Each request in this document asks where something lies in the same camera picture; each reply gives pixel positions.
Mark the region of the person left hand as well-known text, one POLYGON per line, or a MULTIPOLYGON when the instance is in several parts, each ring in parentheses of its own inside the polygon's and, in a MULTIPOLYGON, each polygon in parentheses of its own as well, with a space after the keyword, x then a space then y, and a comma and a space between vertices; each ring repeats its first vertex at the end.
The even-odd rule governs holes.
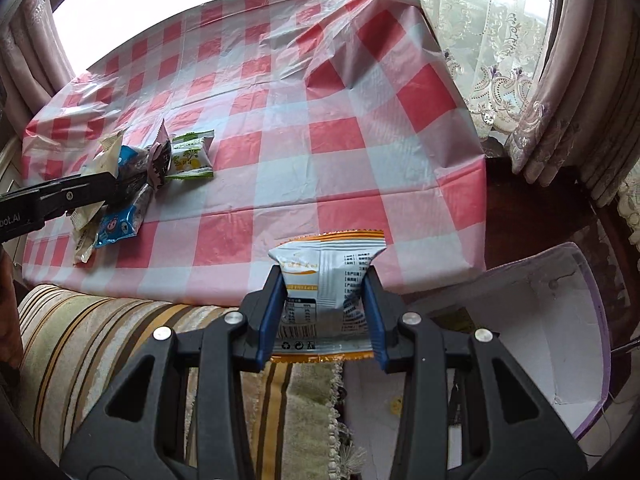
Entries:
POLYGON ((13 263, 4 250, 1 251, 0 278, 0 358, 2 363, 17 370, 24 350, 13 283, 13 263))

